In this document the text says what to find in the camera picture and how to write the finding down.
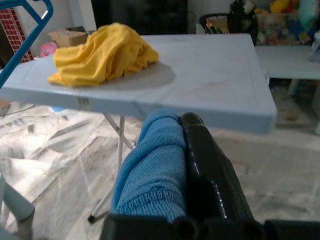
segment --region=red brick wall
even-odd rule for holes
[[[16,52],[26,37],[18,21],[16,11],[13,8],[0,10],[0,23],[5,31],[6,37],[8,38],[13,52]],[[24,55],[21,63],[33,60],[31,51]]]

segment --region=marble floor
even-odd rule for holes
[[[320,221],[318,119],[285,87],[272,93],[279,110],[273,133],[210,131],[258,221]],[[140,127],[139,120],[126,119],[129,140],[137,139]],[[22,240],[98,240],[103,221],[89,224],[87,217],[111,189],[117,158],[117,135],[104,116],[14,102],[0,111],[0,136],[0,172],[35,206],[33,218],[18,225],[3,206],[0,224]]]

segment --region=plush toy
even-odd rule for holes
[[[290,0],[275,0],[270,5],[270,11],[273,14],[280,14],[284,12],[290,4]]]

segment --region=cardboard box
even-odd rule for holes
[[[59,48],[85,44],[88,38],[88,35],[85,32],[68,31],[65,29],[49,32],[48,35],[53,42],[56,42]]]

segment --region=pink bag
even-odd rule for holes
[[[55,54],[57,48],[58,48],[58,46],[54,41],[41,45],[41,47],[40,47],[41,58],[49,56],[51,54]]]

